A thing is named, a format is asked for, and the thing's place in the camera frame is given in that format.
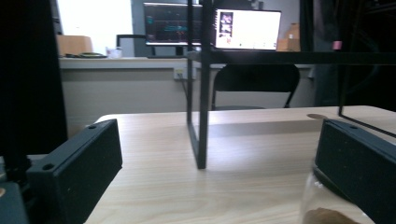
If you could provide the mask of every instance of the monitor screen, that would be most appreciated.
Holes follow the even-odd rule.
[[[217,9],[215,47],[217,49],[276,50],[280,11]]]
[[[193,45],[200,45],[202,6],[193,5]],[[187,4],[144,3],[146,45],[187,46]]]

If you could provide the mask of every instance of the laptop screen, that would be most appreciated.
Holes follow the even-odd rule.
[[[276,50],[280,11],[217,9],[217,49]]]

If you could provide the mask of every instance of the table surface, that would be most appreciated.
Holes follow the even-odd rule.
[[[348,111],[396,132],[396,113]],[[210,112],[205,170],[196,168],[186,113],[101,117],[118,120],[123,168],[87,223],[295,224],[321,118],[342,120],[336,113],[337,107]]]

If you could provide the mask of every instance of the shelf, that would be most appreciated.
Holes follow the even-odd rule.
[[[249,50],[212,51],[211,63],[292,63],[292,64],[396,64],[396,53],[370,52],[266,52]],[[189,52],[200,62],[201,52]]]

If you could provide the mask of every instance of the black rectangular block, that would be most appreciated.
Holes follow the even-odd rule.
[[[351,124],[325,120],[316,166],[376,224],[396,223],[396,146]]]
[[[83,223],[121,169],[115,119],[95,123],[28,171],[32,192],[50,223]]]

